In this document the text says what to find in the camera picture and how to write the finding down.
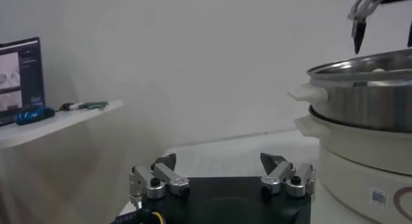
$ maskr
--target black platform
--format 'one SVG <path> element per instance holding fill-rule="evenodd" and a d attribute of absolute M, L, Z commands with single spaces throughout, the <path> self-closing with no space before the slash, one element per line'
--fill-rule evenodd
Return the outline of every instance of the black platform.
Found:
<path fill-rule="evenodd" d="M 143 208 L 159 210 L 167 224 L 309 224 L 310 197 L 292 198 L 285 189 L 271 198 L 260 177 L 189 178 L 187 199 L 168 189 L 160 200 L 143 198 Z"/>

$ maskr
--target label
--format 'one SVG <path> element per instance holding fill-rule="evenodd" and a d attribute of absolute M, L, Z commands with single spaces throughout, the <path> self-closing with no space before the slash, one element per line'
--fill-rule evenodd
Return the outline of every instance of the label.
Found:
<path fill-rule="evenodd" d="M 386 208 L 386 193 L 380 189 L 372 188 L 371 190 L 371 204 L 379 209 Z"/>

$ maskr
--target robotic arm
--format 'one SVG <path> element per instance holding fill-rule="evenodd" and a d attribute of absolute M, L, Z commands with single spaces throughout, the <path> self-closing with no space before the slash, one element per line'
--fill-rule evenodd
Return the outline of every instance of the robotic arm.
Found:
<path fill-rule="evenodd" d="M 366 18 L 369 17 L 380 4 L 392 3 L 403 0 L 356 0 L 353 4 L 348 18 L 353 21 L 352 38 L 355 45 L 355 53 L 361 49 L 362 41 L 366 29 Z M 409 33 L 408 47 L 412 46 L 412 25 Z"/>

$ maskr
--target white shelf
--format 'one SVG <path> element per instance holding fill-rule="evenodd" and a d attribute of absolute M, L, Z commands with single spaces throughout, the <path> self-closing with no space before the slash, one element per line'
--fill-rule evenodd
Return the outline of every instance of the white shelf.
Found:
<path fill-rule="evenodd" d="M 17 146 L 35 140 L 36 138 L 46 136 L 58 130 L 83 122 L 120 106 L 123 106 L 123 101 L 116 100 L 109 102 L 109 106 L 104 109 L 61 111 L 56 113 L 54 117 L 33 124 L 25 126 L 10 124 L 0 127 L 0 149 Z"/>

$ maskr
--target metal bracket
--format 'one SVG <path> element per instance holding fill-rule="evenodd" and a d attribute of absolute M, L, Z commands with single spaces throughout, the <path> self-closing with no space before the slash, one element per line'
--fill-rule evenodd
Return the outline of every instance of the metal bracket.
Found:
<path fill-rule="evenodd" d="M 262 191 L 269 195 L 277 194 L 281 191 L 281 184 L 293 176 L 295 169 L 290 162 L 281 162 L 268 176 L 263 176 L 260 180 Z"/>
<path fill-rule="evenodd" d="M 142 166 L 132 168 L 129 174 L 129 189 L 130 201 L 135 206 L 141 195 L 146 195 L 149 199 L 158 199 L 165 195 L 165 183 Z"/>
<path fill-rule="evenodd" d="M 167 183 L 170 186 L 170 192 L 172 194 L 183 197 L 189 195 L 189 179 L 178 176 L 165 164 L 155 164 L 153 167 L 153 175 Z"/>
<path fill-rule="evenodd" d="M 286 161 L 283 156 L 276 156 L 268 153 L 261 153 L 260 160 L 266 174 L 270 174 L 281 162 Z"/>
<path fill-rule="evenodd" d="M 174 171 L 174 167 L 176 167 L 176 153 L 157 158 L 150 166 L 150 170 L 153 170 L 157 163 L 163 163 L 170 168 L 170 170 Z"/>
<path fill-rule="evenodd" d="M 286 193 L 292 197 L 303 197 L 315 192 L 315 176 L 312 165 L 302 164 L 296 174 L 286 181 Z"/>

